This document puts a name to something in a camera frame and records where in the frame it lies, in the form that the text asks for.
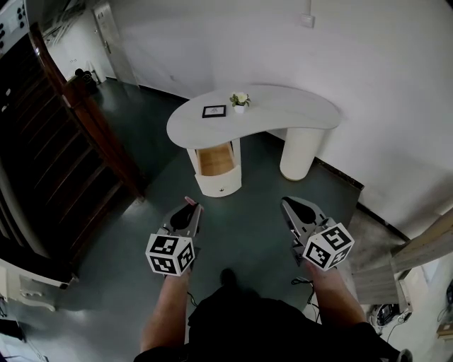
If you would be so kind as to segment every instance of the white kidney-shaped desk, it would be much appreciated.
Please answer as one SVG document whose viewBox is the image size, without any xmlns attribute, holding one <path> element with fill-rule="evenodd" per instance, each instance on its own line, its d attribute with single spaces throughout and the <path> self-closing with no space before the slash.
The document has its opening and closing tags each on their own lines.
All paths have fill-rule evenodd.
<svg viewBox="0 0 453 362">
<path fill-rule="evenodd" d="M 234 112 L 233 91 L 249 94 L 251 106 Z M 226 117 L 202 118 L 203 108 L 226 105 Z M 280 171 L 288 180 L 306 176 L 324 132 L 340 124 L 337 108 L 319 95 L 279 86 L 219 89 L 181 105 L 167 124 L 168 136 L 186 148 L 202 193 L 223 197 L 241 187 L 240 138 L 287 129 Z"/>
</svg>

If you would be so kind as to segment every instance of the open drawer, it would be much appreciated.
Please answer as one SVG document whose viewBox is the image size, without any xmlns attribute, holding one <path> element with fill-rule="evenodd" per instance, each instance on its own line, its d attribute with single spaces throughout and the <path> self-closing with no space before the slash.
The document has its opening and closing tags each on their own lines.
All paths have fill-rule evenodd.
<svg viewBox="0 0 453 362">
<path fill-rule="evenodd" d="M 223 197 L 241 188 L 241 166 L 236 165 L 231 144 L 197 150 L 195 175 L 201 192 L 209 197 Z"/>
</svg>

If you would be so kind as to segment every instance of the ceiling light switch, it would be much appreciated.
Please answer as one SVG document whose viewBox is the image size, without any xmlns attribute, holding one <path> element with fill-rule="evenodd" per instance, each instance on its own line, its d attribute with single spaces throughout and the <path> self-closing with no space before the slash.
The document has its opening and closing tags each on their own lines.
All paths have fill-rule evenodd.
<svg viewBox="0 0 453 362">
<path fill-rule="evenodd" d="M 301 19 L 301 25 L 302 26 L 305 26 L 307 28 L 313 28 L 314 27 L 314 16 L 302 14 L 300 16 L 300 19 Z"/>
</svg>

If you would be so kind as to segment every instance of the framed photo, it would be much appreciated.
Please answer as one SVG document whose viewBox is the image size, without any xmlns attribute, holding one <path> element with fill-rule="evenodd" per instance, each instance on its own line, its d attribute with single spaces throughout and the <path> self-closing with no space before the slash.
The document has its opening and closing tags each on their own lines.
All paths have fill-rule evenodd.
<svg viewBox="0 0 453 362">
<path fill-rule="evenodd" d="M 203 118 L 225 117 L 227 115 L 226 105 L 208 105 L 203 108 Z"/>
</svg>

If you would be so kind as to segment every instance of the dark gray floor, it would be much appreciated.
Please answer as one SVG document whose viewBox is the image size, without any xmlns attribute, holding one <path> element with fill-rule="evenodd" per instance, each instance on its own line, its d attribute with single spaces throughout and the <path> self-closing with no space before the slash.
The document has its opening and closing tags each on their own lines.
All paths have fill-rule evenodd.
<svg viewBox="0 0 453 362">
<path fill-rule="evenodd" d="M 122 122 L 126 129 L 135 122 L 153 129 L 142 119 L 128 117 Z M 143 135 L 126 133 L 130 144 L 135 137 L 137 143 L 144 141 Z M 98 231 L 81 264 L 80 282 L 63 293 L 56 313 L 10 305 L 28 338 L 51 362 L 132 361 L 163 281 L 152 273 L 144 255 L 148 237 L 185 195 L 205 206 L 197 240 L 202 250 L 190 282 L 197 301 L 213 293 L 220 271 L 231 267 L 239 281 L 262 296 L 303 309 L 310 290 L 290 283 L 304 272 L 289 252 L 292 238 L 280 213 L 280 199 L 285 195 L 309 199 L 348 225 L 360 192 L 318 165 L 300 182 L 286 180 L 278 168 L 282 147 L 283 142 L 269 134 L 242 139 L 243 187 L 221 199 L 201 195 L 188 155 L 177 153 L 155 177 L 145 202 L 135 202 L 123 214 L 112 216 Z M 160 152 L 166 156 L 165 149 Z M 147 166 L 147 155 L 139 156 Z M 192 310 L 188 303 L 189 314 Z"/>
<path fill-rule="evenodd" d="M 110 127 L 149 180 L 153 180 L 179 152 L 167 137 L 170 115 L 184 102 L 108 79 L 93 99 Z"/>
<path fill-rule="evenodd" d="M 360 210 L 354 213 L 348 230 L 355 241 L 348 255 L 352 272 L 387 265 L 391 251 L 404 244 L 400 237 Z"/>
</svg>

